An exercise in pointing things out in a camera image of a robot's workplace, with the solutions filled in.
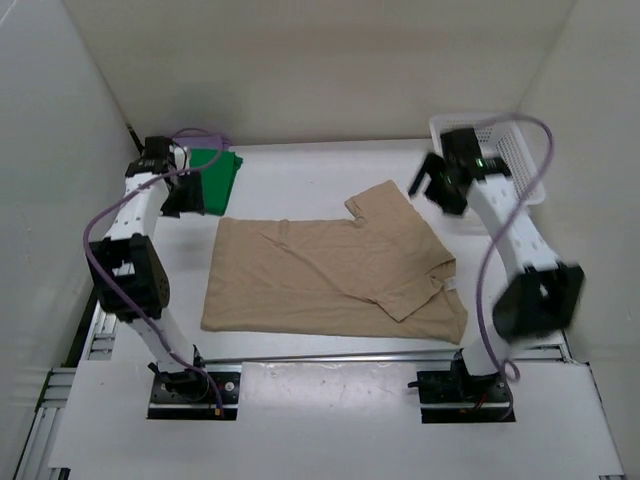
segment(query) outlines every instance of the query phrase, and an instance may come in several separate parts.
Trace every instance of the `clothing tag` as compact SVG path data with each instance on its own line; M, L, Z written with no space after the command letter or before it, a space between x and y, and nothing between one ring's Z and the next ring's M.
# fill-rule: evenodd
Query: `clothing tag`
M444 281L444 289L447 292L455 290L457 287L456 277L449 277Z

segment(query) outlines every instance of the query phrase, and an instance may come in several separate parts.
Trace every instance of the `folded cloth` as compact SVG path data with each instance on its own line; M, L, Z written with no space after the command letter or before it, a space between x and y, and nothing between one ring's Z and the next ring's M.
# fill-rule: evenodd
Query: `folded cloth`
M221 219L202 329L459 343L455 258L395 183L345 206L354 220Z

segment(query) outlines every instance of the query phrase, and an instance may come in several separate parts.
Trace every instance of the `white basket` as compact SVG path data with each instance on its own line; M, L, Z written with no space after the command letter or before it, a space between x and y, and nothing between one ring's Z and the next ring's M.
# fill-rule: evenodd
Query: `white basket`
M440 134L459 127L473 126L481 120L495 117L494 113L460 113L451 115L436 115L429 120L433 148L438 155L442 155ZM476 136L480 143L483 156L499 156L511 170L516 192L521 195L529 181L537 173L522 132L515 122L498 123L491 127L476 129ZM531 192L525 205L537 205L545 198L542 182Z

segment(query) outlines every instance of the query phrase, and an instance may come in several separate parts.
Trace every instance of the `white wall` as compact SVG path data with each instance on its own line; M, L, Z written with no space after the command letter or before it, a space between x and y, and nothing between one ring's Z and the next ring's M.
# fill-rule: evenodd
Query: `white wall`
M575 0L64 0L140 135L416 138L513 110Z
M585 270L570 346L591 362L631 478L640 478L639 19L637 0L579 0L523 103L557 137L539 218Z
M58 0L0 0L0 478L88 297L84 224L122 191L124 121Z

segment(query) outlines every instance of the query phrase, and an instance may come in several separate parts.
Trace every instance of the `beige fabric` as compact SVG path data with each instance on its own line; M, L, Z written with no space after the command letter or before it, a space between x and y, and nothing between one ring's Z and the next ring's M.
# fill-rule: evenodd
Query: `beige fabric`
M202 328L459 343L455 259L395 183L345 205L354 220L221 219Z

